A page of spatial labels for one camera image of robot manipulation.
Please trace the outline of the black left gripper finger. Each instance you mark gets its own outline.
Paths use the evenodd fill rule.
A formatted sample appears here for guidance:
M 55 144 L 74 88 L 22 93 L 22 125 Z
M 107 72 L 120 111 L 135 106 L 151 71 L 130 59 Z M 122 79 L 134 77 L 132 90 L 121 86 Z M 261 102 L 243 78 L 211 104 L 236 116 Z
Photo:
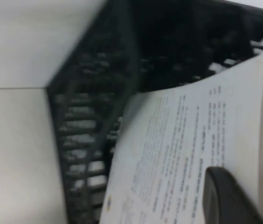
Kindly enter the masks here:
M 263 224 L 257 209 L 257 171 L 208 167 L 205 171 L 203 214 L 206 224 Z

